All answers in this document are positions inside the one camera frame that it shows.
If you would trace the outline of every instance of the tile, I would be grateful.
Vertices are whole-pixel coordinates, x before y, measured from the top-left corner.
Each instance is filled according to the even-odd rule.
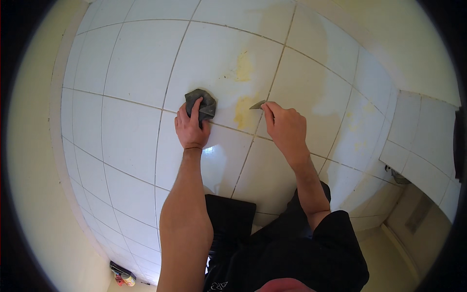
[[[62,104],[60,110],[60,124],[62,136],[73,142],[73,90],[64,88],[62,90]]]
[[[104,97],[104,161],[153,184],[160,115],[153,107]]]
[[[88,224],[88,226],[91,228],[91,229],[94,229],[94,230],[99,230],[100,232],[100,229],[99,229],[99,226],[97,225],[97,222],[96,222],[96,219],[94,219],[94,216],[92,214],[90,214],[88,211],[86,211],[83,207],[79,207],[81,209],[81,213],[83,214],[83,217],[86,221],[86,223]]]
[[[203,0],[193,20],[240,28],[284,43],[294,6],[291,0]]]
[[[350,217],[361,217],[361,213],[378,190],[381,182],[382,180],[379,178],[363,174],[357,186],[342,202],[339,209],[348,212]]]
[[[376,142],[375,148],[373,149],[373,154],[371,155],[370,161],[368,162],[368,165],[365,169],[366,173],[386,181],[391,180],[391,171],[389,169],[385,169],[386,164],[379,160],[379,158],[381,156],[382,149],[384,148],[384,144],[386,143],[386,139],[388,138],[390,128],[391,122],[387,119],[384,119],[378,141]]]
[[[411,151],[450,176],[454,167],[453,136],[456,107],[422,96],[420,118]]]
[[[140,267],[146,268],[155,273],[161,272],[161,265],[150,262],[140,256],[136,256],[136,255],[133,255],[133,256],[134,256],[134,260]]]
[[[72,179],[77,182],[81,181],[79,177],[78,164],[76,163],[75,157],[75,146],[68,140],[62,139],[63,141],[63,152],[65,153],[66,168],[68,174]]]
[[[253,224],[257,226],[264,227],[277,219],[279,215],[271,215],[271,214],[263,214],[263,213],[255,213],[255,217],[253,218]]]
[[[75,85],[76,67],[78,65],[79,54],[85,41],[86,34],[76,36],[71,45],[68,61],[66,62],[65,75],[63,78],[63,87],[73,88]]]
[[[92,19],[96,15],[96,12],[99,9],[99,6],[101,5],[101,3],[102,3],[102,0],[97,0],[90,4],[90,6],[88,7],[88,10],[86,10],[83,20],[81,21],[78,27],[78,31],[76,32],[77,35],[89,30]]]
[[[129,238],[125,238],[125,240],[132,254],[142,257],[152,263],[155,263],[158,265],[161,264],[161,252],[160,251],[150,249],[149,247],[139,244],[136,241],[133,241]]]
[[[191,19],[199,0],[135,0],[126,21],[141,19]]]
[[[456,217],[457,213],[459,193],[460,187],[458,187],[455,182],[449,181],[446,193],[444,194],[444,197],[441,200],[441,204],[439,205],[439,208],[452,223],[454,223],[454,218]]]
[[[104,165],[112,206],[156,227],[154,186]]]
[[[166,20],[124,23],[110,59],[105,95],[162,108],[187,25]]]
[[[117,215],[117,220],[124,236],[149,248],[159,250],[156,228],[128,217],[118,210],[115,211],[115,215]]]
[[[112,247],[112,243],[126,251],[129,251],[127,243],[125,242],[125,239],[123,238],[123,235],[113,230],[112,228],[108,227],[107,225],[105,225],[99,220],[97,220],[97,225],[99,225],[99,228],[102,231],[102,235],[106,239],[108,239],[108,243],[115,253],[117,253],[117,251]]]
[[[384,67],[366,49],[360,47],[354,87],[386,114],[392,80]]]
[[[113,212],[112,206],[107,205],[87,190],[85,190],[85,194],[94,217],[102,221],[102,223],[106,224],[113,230],[120,232],[120,227],[118,226],[118,222],[115,218],[115,213]]]
[[[88,31],[79,55],[73,88],[102,94],[110,55],[121,24]]]
[[[420,94],[401,91],[397,98],[396,112],[394,113],[388,140],[407,150],[412,148],[420,114],[420,103]]]
[[[76,161],[83,187],[93,195],[111,205],[106,175],[102,161],[75,146]]]
[[[283,108],[295,108],[303,115],[308,124],[308,149],[311,153],[327,157],[344,116],[351,88],[324,66],[285,48],[269,101],[275,101]],[[270,138],[264,118],[261,118],[257,134]]]
[[[388,110],[386,111],[386,118],[390,121],[394,118],[394,112],[396,111],[397,96],[399,95],[399,89],[394,85],[391,87],[391,94],[389,95]]]
[[[253,134],[261,111],[249,108],[267,98],[282,48],[278,43],[235,29],[190,23],[164,108],[176,112],[186,93],[203,88],[217,99],[213,122]]]
[[[256,203],[257,212],[280,214],[296,188],[295,174],[274,142],[256,138],[232,199]]]
[[[441,203],[449,183],[449,177],[433,164],[410,153],[401,174],[422,190],[436,205]]]
[[[381,224],[384,222],[384,220],[386,220],[387,217],[388,214],[370,217],[350,218],[350,222],[352,223],[354,231],[357,232],[381,226]]]
[[[103,0],[89,29],[123,22],[133,2],[134,0]]]
[[[89,207],[89,203],[86,199],[86,195],[85,195],[85,191],[83,190],[83,187],[80,186],[80,184],[72,178],[70,179],[70,181],[71,181],[71,187],[73,188],[73,191],[75,193],[75,197],[76,197],[76,201],[78,202],[78,205],[80,205],[84,210],[91,213],[91,208]]]
[[[79,148],[102,160],[102,95],[74,90],[73,138]]]
[[[287,45],[353,83],[359,49],[357,41],[311,8],[297,6]]]
[[[352,89],[336,141],[328,158],[364,171],[378,141],[384,116]]]
[[[156,215],[157,215],[157,228],[159,229],[159,222],[161,218],[162,206],[165,199],[167,199],[169,191],[156,187]]]
[[[395,171],[401,173],[408,156],[409,151],[407,149],[386,140],[379,159]]]
[[[326,183],[331,190],[331,211],[339,206],[353,192],[363,173],[350,167],[326,160],[319,173],[319,179]]]

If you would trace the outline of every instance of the tiled wall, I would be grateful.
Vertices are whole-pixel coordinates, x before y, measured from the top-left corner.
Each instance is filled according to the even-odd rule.
[[[451,221],[460,192],[453,159],[456,110],[426,95],[401,91],[380,157],[426,193]]]

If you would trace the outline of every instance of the white wall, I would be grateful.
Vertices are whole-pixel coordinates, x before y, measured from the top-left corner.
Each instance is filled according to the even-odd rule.
[[[21,227],[51,282],[59,291],[100,292],[107,290],[111,271],[70,208],[57,172],[49,123],[57,53],[64,31],[82,8],[79,0],[58,0],[32,38],[12,92],[6,159]]]

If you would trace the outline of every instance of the black shirt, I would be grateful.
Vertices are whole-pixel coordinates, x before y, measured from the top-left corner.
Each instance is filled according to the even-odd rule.
[[[256,291],[278,278],[297,279],[317,292],[360,291],[369,273],[348,213],[327,215],[311,239],[277,240],[238,250],[209,271],[203,291]]]

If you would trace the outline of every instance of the yellow stain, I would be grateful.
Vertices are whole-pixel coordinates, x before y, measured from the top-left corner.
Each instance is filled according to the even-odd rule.
[[[253,65],[251,64],[248,51],[245,51],[237,57],[237,70],[235,71],[235,74],[237,75],[237,77],[235,78],[235,81],[239,81],[239,82],[250,81],[251,80],[250,74],[252,72],[253,72]]]
[[[238,124],[237,129],[243,130],[255,126],[255,120],[253,119],[255,110],[251,110],[250,107],[258,101],[258,93],[253,98],[248,95],[242,95],[238,98],[235,106],[235,117],[233,118],[233,121]]]

